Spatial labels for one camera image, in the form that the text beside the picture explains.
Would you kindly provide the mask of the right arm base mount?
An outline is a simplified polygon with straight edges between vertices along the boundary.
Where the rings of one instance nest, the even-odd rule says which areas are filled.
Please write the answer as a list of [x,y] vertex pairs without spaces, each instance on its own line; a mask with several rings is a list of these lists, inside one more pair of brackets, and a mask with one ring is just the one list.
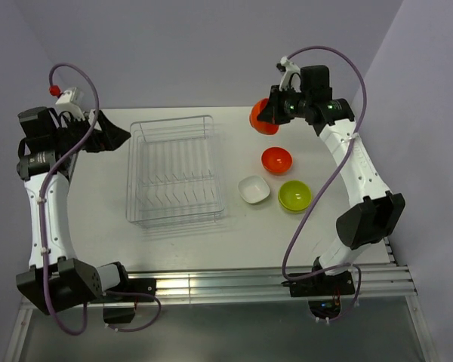
[[283,281],[282,286],[289,289],[290,296],[293,298],[348,296],[356,292],[349,271],[334,276],[320,274],[302,281]]

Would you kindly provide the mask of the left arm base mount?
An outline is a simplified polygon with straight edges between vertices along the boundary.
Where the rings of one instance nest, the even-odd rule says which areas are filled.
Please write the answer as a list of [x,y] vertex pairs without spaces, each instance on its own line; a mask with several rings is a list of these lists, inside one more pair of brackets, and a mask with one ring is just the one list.
[[116,287],[115,292],[127,293],[127,296],[105,295],[92,301],[92,304],[122,303],[122,302],[153,302],[156,294],[157,280],[155,278],[135,278],[128,281],[128,285],[121,289]]

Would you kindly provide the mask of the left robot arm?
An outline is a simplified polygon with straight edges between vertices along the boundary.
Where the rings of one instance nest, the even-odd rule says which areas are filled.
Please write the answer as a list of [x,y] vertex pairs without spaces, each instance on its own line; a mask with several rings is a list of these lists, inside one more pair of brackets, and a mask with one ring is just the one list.
[[27,271],[17,289],[44,314],[92,302],[106,293],[115,301],[131,295],[132,283],[120,262],[94,267],[78,259],[69,230],[67,199],[77,155],[67,152],[82,137],[89,153],[115,151],[130,133],[102,112],[57,111],[44,106],[18,115],[25,137],[18,145],[17,173],[24,182],[32,222]]

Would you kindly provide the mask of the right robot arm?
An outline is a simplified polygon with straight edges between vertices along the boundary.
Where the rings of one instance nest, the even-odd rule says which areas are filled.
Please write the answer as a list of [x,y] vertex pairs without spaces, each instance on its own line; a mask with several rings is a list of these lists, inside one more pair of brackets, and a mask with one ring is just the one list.
[[262,131],[304,119],[331,153],[337,165],[334,175],[342,178],[348,194],[350,208],[336,221],[337,236],[310,273],[313,289],[326,294],[363,251],[392,234],[405,199],[391,192],[372,164],[359,135],[361,121],[349,103],[333,98],[328,67],[300,68],[283,60],[278,68],[282,79],[251,112],[251,125]]

